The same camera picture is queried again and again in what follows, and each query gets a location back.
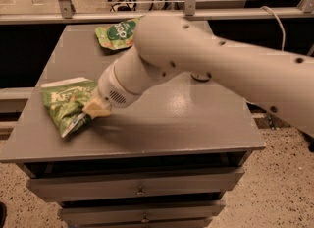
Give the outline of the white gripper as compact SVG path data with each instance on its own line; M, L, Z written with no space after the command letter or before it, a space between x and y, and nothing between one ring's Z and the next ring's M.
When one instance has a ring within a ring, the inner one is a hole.
M121 85L112 63L100 76L98 90L91 94L82 111L92 118L106 117L111 114L111 106L126 108L138 99L137 94L130 93Z

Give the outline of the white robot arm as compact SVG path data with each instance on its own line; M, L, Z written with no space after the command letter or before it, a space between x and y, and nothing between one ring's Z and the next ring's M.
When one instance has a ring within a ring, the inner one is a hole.
M133 46L102 73L83 111L107 116L181 72L212 80L314 135L313 58L219 38L159 12L139 20Z

